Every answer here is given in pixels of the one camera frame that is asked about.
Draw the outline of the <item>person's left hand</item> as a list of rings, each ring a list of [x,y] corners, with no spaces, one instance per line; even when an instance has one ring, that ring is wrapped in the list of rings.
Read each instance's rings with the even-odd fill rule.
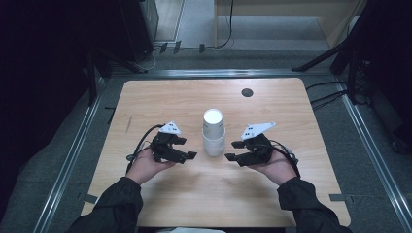
[[[138,184],[143,184],[158,173],[175,165],[174,162],[156,162],[151,149],[142,150],[126,172],[126,177]]]

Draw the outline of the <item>metal floor rail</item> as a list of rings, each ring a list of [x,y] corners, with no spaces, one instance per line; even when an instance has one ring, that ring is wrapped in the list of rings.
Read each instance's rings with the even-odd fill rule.
[[[132,73],[126,71],[114,72],[113,78],[133,80],[181,80],[181,79],[254,79],[254,78],[286,78],[306,76],[329,76],[326,68],[304,72],[288,69],[193,69],[193,70],[154,70],[147,73]]]
[[[359,107],[353,104],[349,94],[344,95],[342,101],[360,135],[360,139],[366,149],[368,157],[386,191],[404,232],[412,233],[412,207],[407,202],[407,198],[402,193],[398,182],[390,171],[383,153],[378,149],[377,141],[373,138],[365,119],[361,115]]]
[[[84,141],[88,134],[89,128],[92,124],[94,116],[96,115],[98,106],[101,101],[101,95],[107,86],[107,79],[99,78],[97,82],[97,96],[87,106],[85,116],[82,119],[80,128],[70,146],[70,149],[65,156],[63,165],[58,173],[58,176],[52,186],[48,195],[47,201],[42,209],[42,212],[36,222],[32,233],[47,233],[52,223],[57,207],[72,175],[73,169],[83,147]]]

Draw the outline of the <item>black cabinet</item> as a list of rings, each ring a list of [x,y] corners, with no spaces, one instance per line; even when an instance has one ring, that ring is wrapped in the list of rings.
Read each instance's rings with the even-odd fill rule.
[[[143,59],[154,50],[159,15],[155,0],[119,0],[133,60]]]

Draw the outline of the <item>person's right hand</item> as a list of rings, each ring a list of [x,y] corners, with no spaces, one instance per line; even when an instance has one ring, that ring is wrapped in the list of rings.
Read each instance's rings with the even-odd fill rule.
[[[272,152],[268,163],[252,165],[251,169],[262,173],[277,185],[282,185],[296,177],[296,172],[289,161],[276,150]]]

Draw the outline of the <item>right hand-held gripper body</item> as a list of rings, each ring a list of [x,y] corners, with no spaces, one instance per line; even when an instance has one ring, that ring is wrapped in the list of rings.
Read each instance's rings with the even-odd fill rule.
[[[269,161],[273,146],[264,135],[264,132],[275,125],[275,122],[247,125],[241,135],[241,148],[246,148],[248,152],[239,154],[237,162],[240,166],[264,164]]]

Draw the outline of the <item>stack of floral paper cups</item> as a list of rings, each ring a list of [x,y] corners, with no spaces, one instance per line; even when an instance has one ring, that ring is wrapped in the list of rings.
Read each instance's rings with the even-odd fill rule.
[[[225,128],[223,113],[218,109],[209,109],[203,115],[203,148],[210,156],[219,156],[224,151]]]

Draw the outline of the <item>black tripod stand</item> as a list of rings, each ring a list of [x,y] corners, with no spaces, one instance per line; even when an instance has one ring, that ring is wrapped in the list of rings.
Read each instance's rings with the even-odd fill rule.
[[[357,105],[359,96],[381,91],[393,105],[412,96],[412,0],[367,0],[346,39],[311,61],[295,67],[305,72],[333,57],[333,75],[349,70],[339,92]]]

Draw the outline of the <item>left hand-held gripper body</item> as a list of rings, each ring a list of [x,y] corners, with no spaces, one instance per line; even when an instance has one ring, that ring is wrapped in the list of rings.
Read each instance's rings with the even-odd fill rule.
[[[182,138],[180,134],[181,130],[174,121],[170,121],[159,128],[150,145],[156,162],[167,160],[179,163],[179,153],[181,151],[175,150],[173,146],[176,145],[175,139]]]

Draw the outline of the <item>black metal stand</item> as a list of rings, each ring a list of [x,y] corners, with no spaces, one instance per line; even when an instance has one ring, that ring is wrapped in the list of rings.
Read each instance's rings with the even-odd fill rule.
[[[92,48],[88,52],[86,61],[86,76],[88,80],[89,93],[88,104],[90,106],[97,100],[97,81],[95,72],[98,72],[102,78],[110,79],[113,74],[113,70],[109,64],[110,61],[118,63],[120,66],[131,71],[132,73],[145,74],[148,72],[147,69],[139,68],[136,64],[132,64],[107,50],[97,47]]]

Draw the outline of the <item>light wooden furniture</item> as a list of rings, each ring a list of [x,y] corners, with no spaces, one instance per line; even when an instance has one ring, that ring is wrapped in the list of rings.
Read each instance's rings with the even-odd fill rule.
[[[214,0],[215,43],[218,16],[316,17],[328,45],[342,42],[353,18],[359,16],[367,0]]]

